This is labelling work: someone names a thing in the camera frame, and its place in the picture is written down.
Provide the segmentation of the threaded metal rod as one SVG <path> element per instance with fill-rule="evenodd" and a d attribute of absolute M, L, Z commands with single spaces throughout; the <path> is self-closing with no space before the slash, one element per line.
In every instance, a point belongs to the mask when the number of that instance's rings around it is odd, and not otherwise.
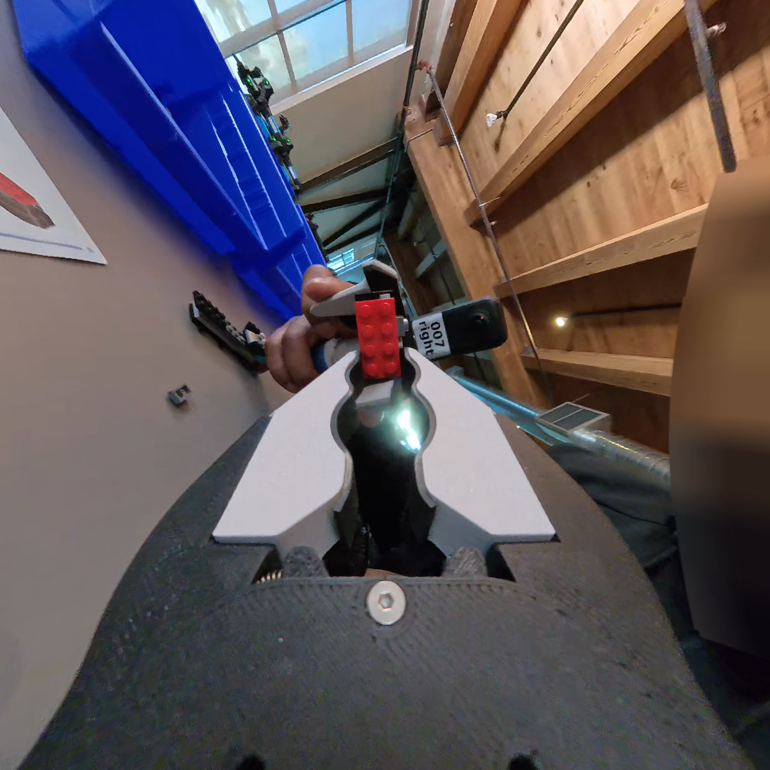
<path fill-rule="evenodd" d="M 529 346 L 531 348 L 531 353 L 532 353 L 532 355 L 534 357 L 535 363 L 537 364 L 537 370 L 539 371 L 539 373 L 541 375 L 541 379 L 542 379 L 542 382 L 543 382 L 543 385 L 544 385 L 544 389 L 546 390 L 546 394 L 549 396 L 550 400 L 554 401 L 555 398 L 554 398 L 554 392 L 553 392 L 551 380 L 549 378 L 548 372 L 544 369 L 544 364 L 543 364 L 543 362 L 541 360 L 539 349 L 538 349 L 537 344 L 536 344 L 536 342 L 534 340 L 534 334 L 532 332 L 531 325 L 528 322 L 526 313 L 525 313 L 525 311 L 523 309 L 523 306 L 521 305 L 521 301 L 520 301 L 520 299 L 519 299 L 519 297 L 518 297 L 518 295 L 517 295 L 517 293 L 515 291 L 515 288 L 514 288 L 514 285 L 513 285 L 513 281 L 512 281 L 511 275 L 509 274 L 509 271 L 507 269 L 507 265 L 505 263 L 503 255 L 502 255 L 499 242 L 497 240 L 496 235 L 494 234 L 493 226 L 492 226 L 492 224 L 491 224 L 491 222 L 490 222 L 490 220 L 489 220 L 489 218 L 488 218 L 488 216 L 486 214 L 486 206 L 485 206 L 485 204 L 484 204 L 484 202 L 483 202 L 483 200 L 482 200 L 482 198 L 481 198 L 481 196 L 480 196 L 480 194 L 478 192 L 478 189 L 476 187 L 476 183 L 475 183 L 474 178 L 472 176 L 472 173 L 470 171 L 470 167 L 468 165 L 468 162 L 467 162 L 467 159 L 465 157 L 464 151 L 461 148 L 460 140 L 458 139 L 456 129 L 454 128 L 454 124 L 453 124 L 453 122 L 452 122 L 452 120 L 450 118 L 450 115 L 449 115 L 449 112 L 448 112 L 448 108 L 447 108 L 447 106 L 445 104 L 443 96 L 440 93 L 440 89 L 438 87 L 438 81 L 437 81 L 437 78 L 436 78 L 436 76 L 434 74 L 433 67 L 425 59 L 421 59 L 419 61 L 419 63 L 417 64 L 417 67 L 418 67 L 418 69 L 423 70 L 423 71 L 425 71 L 428 74 L 428 78 L 429 78 L 430 84 L 431 84 L 431 89 L 432 89 L 433 93 L 436 95 L 438 103 L 439 103 L 439 108 L 440 108 L 441 115 L 443 116 L 443 118 L 444 118 L 444 120 L 445 120 L 445 122 L 446 122 L 446 124 L 448 126 L 448 129 L 450 131 L 450 137 L 451 137 L 451 139 L 452 139 L 452 141 L 453 141 L 453 143 L 454 143 L 454 145 L 455 145 L 455 147 L 456 147 L 456 149 L 458 151 L 461 164 L 462 164 L 462 166 L 464 168 L 464 172 L 465 172 L 465 175 L 467 177 L 467 181 L 468 181 L 468 183 L 470 185 L 471 192 L 472 192 L 474 200 L 476 202 L 477 212 L 480 214 L 482 223 L 484 224 L 486 235 L 487 235 L 488 239 L 490 240 L 491 245 L 493 246 L 494 253 L 496 255 L 497 261 L 498 261 L 498 263 L 500 265 L 500 268 L 501 268 L 502 273 L 503 273 L 503 277 L 505 279 L 505 283 L 507 284 L 507 287 L 508 287 L 508 289 L 510 291 L 511 298 L 513 299 L 513 301 L 515 303 L 515 307 L 517 309 L 517 312 L 518 312 L 518 314 L 519 314 L 519 316 L 521 318 L 521 321 L 523 323 L 523 326 L 525 328 L 525 334 L 526 334 L 526 337 L 528 339 Z"/>

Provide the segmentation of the black brick base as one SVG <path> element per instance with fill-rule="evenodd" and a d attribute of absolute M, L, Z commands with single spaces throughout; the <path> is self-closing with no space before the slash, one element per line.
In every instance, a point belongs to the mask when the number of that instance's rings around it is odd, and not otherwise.
<path fill-rule="evenodd" d="M 253 323 L 240 330 L 203 294 L 193 291 L 188 314 L 198 332 L 208 334 L 217 346 L 239 361 L 247 371 L 261 374 L 268 370 L 266 335 Z"/>

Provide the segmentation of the person's right hand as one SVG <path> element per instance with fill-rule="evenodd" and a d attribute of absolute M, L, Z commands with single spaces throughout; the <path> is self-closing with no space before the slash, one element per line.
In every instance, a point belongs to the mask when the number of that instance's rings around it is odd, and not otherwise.
<path fill-rule="evenodd" d="M 315 317 L 311 308 L 351 284 L 340 280 L 324 265 L 310 266 L 303 276 L 302 313 L 275 330 L 265 342 L 266 365 L 273 379 L 290 393 L 298 393 L 319 373 L 313 365 L 313 347 L 332 338 L 356 338 L 342 320 Z"/>

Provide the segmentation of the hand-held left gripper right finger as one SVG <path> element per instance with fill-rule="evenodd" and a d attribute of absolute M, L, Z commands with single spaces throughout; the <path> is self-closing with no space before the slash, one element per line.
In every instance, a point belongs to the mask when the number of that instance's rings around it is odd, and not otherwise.
<path fill-rule="evenodd" d="M 486 555 L 498 544 L 552 541 L 556 530 L 496 413 L 418 351 L 405 356 L 430 424 L 415 471 L 434 513 L 428 539 L 446 557 L 462 547 Z"/>

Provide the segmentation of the silver air duct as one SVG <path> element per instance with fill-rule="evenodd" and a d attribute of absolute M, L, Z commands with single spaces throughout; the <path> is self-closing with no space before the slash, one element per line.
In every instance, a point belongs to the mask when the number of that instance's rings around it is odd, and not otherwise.
<path fill-rule="evenodd" d="M 568 407 L 567 403 L 552 409 L 534 407 L 460 375 L 457 367 L 450 370 L 450 375 L 496 413 L 511 418 L 525 433 L 547 446 L 565 444 L 582 448 L 625 468 L 645 483 L 667 491 L 671 489 L 669 456 L 609 432 L 610 417 L 606 413 L 579 405 Z M 567 407 L 567 417 L 581 418 L 577 425 L 565 428 L 548 417 L 564 407 Z"/>

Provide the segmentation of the black ceiling pipe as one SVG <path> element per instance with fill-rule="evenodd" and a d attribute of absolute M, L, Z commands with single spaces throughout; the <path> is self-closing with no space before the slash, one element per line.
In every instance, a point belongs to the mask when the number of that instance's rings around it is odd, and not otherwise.
<path fill-rule="evenodd" d="M 710 41 L 724 34 L 727 25 L 724 22 L 720 22 L 708 26 L 698 1 L 684 1 L 684 8 L 688 33 L 695 54 L 699 79 L 705 93 L 712 128 L 715 133 L 721 166 L 725 173 L 731 173 L 737 168 L 736 152 L 709 47 Z"/>

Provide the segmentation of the person's black jacket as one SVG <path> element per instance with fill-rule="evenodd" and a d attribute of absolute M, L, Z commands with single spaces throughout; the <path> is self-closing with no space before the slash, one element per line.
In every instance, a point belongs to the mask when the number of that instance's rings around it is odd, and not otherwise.
<path fill-rule="evenodd" d="M 703 639 L 691 619 L 671 495 L 589 450 L 547 454 L 592 498 L 650 578 L 691 672 L 756 768 L 769 768 L 769 663 Z"/>

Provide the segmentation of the red grey brick model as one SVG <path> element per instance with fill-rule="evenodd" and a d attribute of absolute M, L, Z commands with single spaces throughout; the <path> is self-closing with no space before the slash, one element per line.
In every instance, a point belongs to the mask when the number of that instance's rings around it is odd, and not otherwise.
<path fill-rule="evenodd" d="M 406 317 L 391 293 L 355 294 L 354 314 L 364 380 L 386 381 L 402 376 L 402 337 Z"/>

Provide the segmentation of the large paned window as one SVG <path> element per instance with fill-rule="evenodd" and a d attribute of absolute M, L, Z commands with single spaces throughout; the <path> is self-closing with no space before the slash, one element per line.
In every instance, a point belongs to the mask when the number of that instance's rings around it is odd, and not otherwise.
<path fill-rule="evenodd" d="M 259 67 L 286 108 L 411 52 L 413 1 L 196 1 L 236 84 Z"/>

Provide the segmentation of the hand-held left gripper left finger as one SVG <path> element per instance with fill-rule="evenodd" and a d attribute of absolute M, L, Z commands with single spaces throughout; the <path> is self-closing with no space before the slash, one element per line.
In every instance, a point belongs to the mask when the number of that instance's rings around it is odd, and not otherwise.
<path fill-rule="evenodd" d="M 351 399 L 348 352 L 269 419 L 243 476 L 213 529 L 218 544 L 263 544 L 285 557 L 296 547 L 324 556 L 353 545 L 362 525 L 353 459 L 338 430 Z"/>

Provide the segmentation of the white vent grille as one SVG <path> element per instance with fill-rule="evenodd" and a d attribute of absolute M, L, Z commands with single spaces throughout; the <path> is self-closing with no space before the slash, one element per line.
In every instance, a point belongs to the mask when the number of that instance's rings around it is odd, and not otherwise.
<path fill-rule="evenodd" d="M 565 402 L 541 412 L 534 419 L 542 427 L 564 436 L 581 430 L 609 431 L 612 424 L 608 413 L 573 402 Z"/>

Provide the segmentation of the brick instruction booklet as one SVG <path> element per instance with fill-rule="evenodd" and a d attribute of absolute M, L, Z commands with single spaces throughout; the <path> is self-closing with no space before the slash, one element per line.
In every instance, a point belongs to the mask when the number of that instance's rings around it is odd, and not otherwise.
<path fill-rule="evenodd" d="M 4 111 L 1 112 L 1 249 L 107 264 Z"/>

